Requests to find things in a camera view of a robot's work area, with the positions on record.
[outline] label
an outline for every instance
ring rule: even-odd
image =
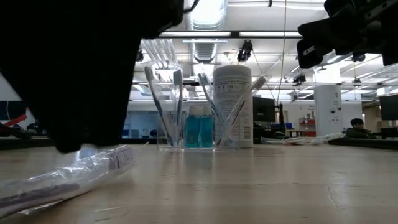
[[[251,86],[251,74],[246,72],[247,70],[229,69],[229,73],[216,72],[214,77],[214,94],[215,102],[220,107],[220,110],[226,117],[229,116],[230,112],[234,108],[236,102],[242,94]],[[216,139],[220,135],[222,125],[216,120]],[[252,134],[253,132],[253,105],[252,96],[250,96],[234,126],[231,130],[231,138],[238,142],[241,147],[252,146]]]

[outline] white bottle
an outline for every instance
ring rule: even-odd
[[[226,117],[242,94],[251,86],[251,70],[242,65],[227,65],[213,72],[214,101]],[[216,139],[221,132],[216,119]],[[250,96],[238,116],[231,132],[232,140],[239,147],[253,147],[253,98]]]

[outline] blue mouthwash bottle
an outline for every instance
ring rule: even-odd
[[[199,139],[201,147],[213,147],[213,116],[210,106],[202,108]]]
[[[199,147],[201,108],[190,106],[185,120],[185,147]]]

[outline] desk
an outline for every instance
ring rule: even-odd
[[[396,223],[398,153],[341,146],[165,152],[92,192],[0,224]],[[72,162],[51,147],[0,151],[0,178]]]

